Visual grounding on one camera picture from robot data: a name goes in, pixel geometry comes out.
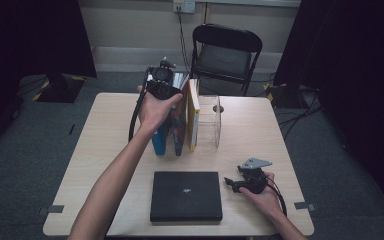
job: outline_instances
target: chair seat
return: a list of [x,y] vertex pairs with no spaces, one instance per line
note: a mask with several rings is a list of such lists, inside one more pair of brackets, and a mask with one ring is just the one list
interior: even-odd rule
[[250,62],[251,53],[249,52],[205,44],[195,71],[202,75],[213,73],[245,80],[248,77]]

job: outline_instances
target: baseboard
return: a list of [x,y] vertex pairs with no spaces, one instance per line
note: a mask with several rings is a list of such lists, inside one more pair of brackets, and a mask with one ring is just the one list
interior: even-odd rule
[[[182,52],[177,49],[93,47],[92,55],[97,72],[143,72],[148,66],[157,65],[163,57],[176,64],[177,71],[186,71]],[[254,72],[276,72],[281,57],[282,53],[262,52]]]

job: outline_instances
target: wall socket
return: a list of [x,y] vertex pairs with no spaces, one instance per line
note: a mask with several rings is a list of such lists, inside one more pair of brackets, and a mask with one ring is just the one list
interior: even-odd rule
[[173,0],[173,12],[195,13],[195,0]]

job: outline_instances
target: white wall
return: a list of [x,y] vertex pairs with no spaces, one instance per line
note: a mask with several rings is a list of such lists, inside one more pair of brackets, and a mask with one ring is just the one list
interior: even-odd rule
[[[163,57],[161,54],[167,52],[169,55],[172,54],[172,61],[183,65],[179,20],[177,14],[172,11],[172,1],[79,0],[79,2],[90,44],[95,47],[94,55],[105,57],[111,55],[112,51],[109,49],[117,48],[117,53],[113,53],[110,57],[112,60],[95,59],[98,64],[116,66],[122,61],[129,65],[129,61],[141,62],[148,59],[147,54],[150,61],[143,64],[155,64],[155,58],[160,59]],[[188,56],[192,49],[192,31],[204,23],[205,18],[207,23],[244,28],[256,33],[263,41],[261,58],[273,58],[269,60],[270,66],[264,65],[264,62],[268,61],[259,60],[257,65],[259,69],[256,71],[273,71],[273,68],[274,70],[277,68],[276,61],[280,60],[296,12],[297,8],[294,7],[197,2],[195,14],[182,14]],[[129,59],[123,58],[123,50],[129,52]],[[140,60],[135,59],[135,54],[132,54],[136,50],[138,54],[145,54],[138,56]],[[117,55],[122,59],[115,60]]]

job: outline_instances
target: forearm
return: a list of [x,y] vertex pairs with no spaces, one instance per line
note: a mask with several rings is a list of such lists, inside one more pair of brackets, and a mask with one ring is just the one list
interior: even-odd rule
[[80,210],[69,239],[105,237],[152,134],[150,129],[139,129],[135,137],[102,173]]
[[280,211],[267,215],[284,240],[307,239]]

